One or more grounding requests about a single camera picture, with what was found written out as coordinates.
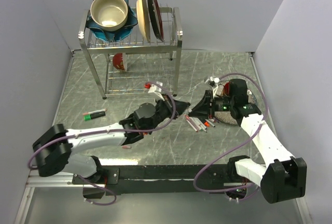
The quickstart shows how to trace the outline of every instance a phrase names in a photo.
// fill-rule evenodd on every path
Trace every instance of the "metal wire rack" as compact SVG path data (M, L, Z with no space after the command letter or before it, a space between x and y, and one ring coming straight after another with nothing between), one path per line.
M146 95L147 90L143 88L143 84L147 80L161 81L173 95L177 94L183 35L179 8L166 6L160 7L160 11L164 41L157 40L151 31L151 40L148 42L137 25L123 40L105 42L86 29L89 11L85 10L78 39L103 99L110 96ZM101 53L105 54L106 58L105 87L102 86L91 59L91 55ZM127 55L126 72L113 67L112 58L117 53Z

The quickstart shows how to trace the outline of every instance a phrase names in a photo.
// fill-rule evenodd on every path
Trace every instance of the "scratched floor surface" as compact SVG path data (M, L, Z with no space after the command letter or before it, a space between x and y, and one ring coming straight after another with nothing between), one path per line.
M101 79L105 78L105 57L93 57L94 64ZM184 51L181 58L179 91L176 99L188 101L196 105L203 97L208 86L203 83L207 75L220 76L229 72L239 72L256 80L249 54L221 52ZM254 85L248 87L256 95L258 106L263 110L261 96ZM102 127L125 118L142 103L153 100L148 97L109 98L103 100L99 94L92 74L82 53L74 54L74 61L66 83L57 123L66 128L85 129ZM82 113L90 110L107 108L105 117L84 121ZM87 150L86 155L99 157L102 164L204 164L221 153L235 147L248 138L238 126L217 124L209 128L207 133L196 133L187 124L184 117L173 121L168 127L148 135L132 145L132 149L121 147L101 147ZM263 162L254 144L248 144L234 153L222 158L218 163L227 163L233 156L247 155L256 162Z

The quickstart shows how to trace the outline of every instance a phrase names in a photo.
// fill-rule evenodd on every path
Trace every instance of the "plate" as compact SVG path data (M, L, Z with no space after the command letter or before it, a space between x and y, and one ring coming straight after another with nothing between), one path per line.
M89 28L94 36L105 42L114 42L125 39L131 34L134 26L138 24L134 11L129 7L129 0L124 0L128 5L128 19L125 25L117 31L105 31L99 28L98 24L94 22L91 15L88 15L87 28Z
M147 0L152 29L156 38L164 41L164 31L162 28L161 13L157 0Z
M150 42L150 23L146 0L137 0L136 11L140 32L142 36Z

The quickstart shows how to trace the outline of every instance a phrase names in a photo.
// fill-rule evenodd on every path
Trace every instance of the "marker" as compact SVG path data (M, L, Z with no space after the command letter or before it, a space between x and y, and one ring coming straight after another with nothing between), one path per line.
M186 121L194 129L195 132L198 132L197 129L192 125L192 123L190 123L190 121L188 119L186 119Z
M203 118L198 118L199 121L201 121L203 123L203 125L205 125L206 127L210 127L210 124Z
M200 122L197 121L196 118L194 117L189 117L189 118L195 123L196 126L198 126L199 131L203 131L204 127L202 127L202 125L200 124Z
M204 131L204 132L207 132L207 130L206 130L206 126L198 119L198 118L193 118L195 121L196 121L196 123L202 128L202 130Z
M99 117L103 117L105 115L106 115L106 113L104 111L100 111L99 113L85 115L84 120L88 121L88 120L91 120L91 119L96 119L96 118L99 118Z
M210 124L210 126L212 126L212 127L216 127L216 126L214 125L214 123L212 123L212 121L211 121L211 120L209 120L209 119L206 119L206 121L207 121L207 123L209 123L209 124Z
M100 109L100 110L96 110L96 111L89 111L89 112L87 112L87 113L83 113L83 116L85 116L85 115L89 115L89 114L102 113L102 112L105 112L105 111L107 111L107 108Z
M187 121L191 123L191 125L194 127L195 130L197 130L197 131L200 130L200 128L195 124L195 122L189 118L189 116L185 115L185 117L186 117Z

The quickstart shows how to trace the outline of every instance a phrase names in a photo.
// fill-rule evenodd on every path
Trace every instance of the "round dark plate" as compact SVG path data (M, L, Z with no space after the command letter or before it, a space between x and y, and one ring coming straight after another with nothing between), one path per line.
M147 0L152 29L156 38L164 41L164 31L162 28L161 13L157 0Z

